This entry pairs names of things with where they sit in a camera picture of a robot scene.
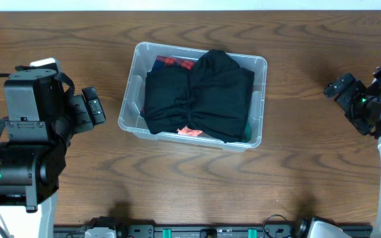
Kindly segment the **red plaid flannel shirt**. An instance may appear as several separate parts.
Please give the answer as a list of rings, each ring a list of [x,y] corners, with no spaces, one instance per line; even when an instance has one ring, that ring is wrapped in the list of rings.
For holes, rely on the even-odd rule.
[[[181,69],[191,70],[195,63],[195,61],[187,59],[185,60],[181,58],[157,56],[151,70],[154,71],[164,67],[177,67]]]

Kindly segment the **coral pink garment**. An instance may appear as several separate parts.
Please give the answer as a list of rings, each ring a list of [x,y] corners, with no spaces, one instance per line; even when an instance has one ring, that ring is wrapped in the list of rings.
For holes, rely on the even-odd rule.
[[[194,129],[190,129],[190,128],[188,128],[187,126],[185,126],[185,127],[182,128],[182,129],[178,129],[178,130],[177,130],[177,133],[178,133],[178,134],[181,134],[181,135],[186,135],[186,136],[198,137],[200,134],[203,133],[203,131],[202,131],[202,130],[194,130]]]

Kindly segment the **dark green garment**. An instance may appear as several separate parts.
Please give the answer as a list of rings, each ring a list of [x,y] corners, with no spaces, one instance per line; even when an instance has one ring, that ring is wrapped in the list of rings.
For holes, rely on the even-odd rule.
[[[248,143],[248,142],[251,140],[251,137],[252,137],[251,125],[250,125],[250,123],[248,122],[248,123],[246,124],[244,133],[243,133],[243,135],[242,135],[242,140],[241,140],[241,142],[242,142],[242,143]]]

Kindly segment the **black hoodie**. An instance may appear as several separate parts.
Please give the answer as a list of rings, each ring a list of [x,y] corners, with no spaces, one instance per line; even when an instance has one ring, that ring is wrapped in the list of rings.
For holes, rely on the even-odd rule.
[[[227,53],[210,50],[191,70],[164,67],[146,76],[141,112],[151,134],[187,126],[224,143],[241,142],[255,74]]]

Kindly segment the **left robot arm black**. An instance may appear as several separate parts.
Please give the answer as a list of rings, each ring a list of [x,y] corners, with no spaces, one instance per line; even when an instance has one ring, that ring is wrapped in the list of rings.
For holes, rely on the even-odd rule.
[[[0,119],[0,237],[51,237],[59,177],[75,134],[106,120],[94,87],[75,93],[61,71],[20,67],[5,75]]]

